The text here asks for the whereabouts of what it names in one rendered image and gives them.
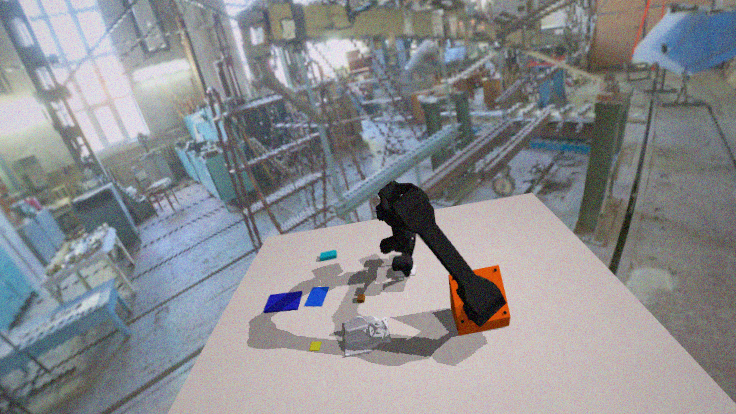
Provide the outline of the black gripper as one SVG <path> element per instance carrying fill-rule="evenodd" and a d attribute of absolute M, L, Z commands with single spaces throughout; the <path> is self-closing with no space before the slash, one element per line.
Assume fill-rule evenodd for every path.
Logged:
<path fill-rule="evenodd" d="M 395 236 L 393 234 L 392 241 L 394 241 L 398 249 L 394 249 L 395 252 L 402 253 L 402 256 L 396 256 L 392 262 L 392 268 L 394 271 L 401 271 L 405 277 L 409 277 L 413 267 L 412 253 L 416 244 L 416 233 L 409 232 L 404 236 Z M 414 238 L 412 240 L 412 238 Z"/>

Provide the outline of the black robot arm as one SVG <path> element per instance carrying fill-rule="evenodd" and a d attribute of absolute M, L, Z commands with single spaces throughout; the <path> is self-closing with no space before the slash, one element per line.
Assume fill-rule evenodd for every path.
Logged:
<path fill-rule="evenodd" d="M 395 236 L 410 231 L 419 235 L 457 282 L 456 292 L 464 303 L 468 320 L 481 327 L 507 303 L 497 285 L 476 275 L 437 226 L 434 208 L 421 188 L 413 183 L 391 181 L 378 196 L 381 202 L 376 206 L 378 220 L 391 226 Z"/>

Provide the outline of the small teal block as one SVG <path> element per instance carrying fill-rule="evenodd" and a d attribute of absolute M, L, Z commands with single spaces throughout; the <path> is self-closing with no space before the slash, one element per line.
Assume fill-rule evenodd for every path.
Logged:
<path fill-rule="evenodd" d="M 329 260 L 333 258 L 336 258 L 336 250 L 329 251 L 329 252 L 325 252 L 325 251 L 321 252 L 321 256 L 320 256 L 321 261 L 325 261 L 325 260 Z"/>

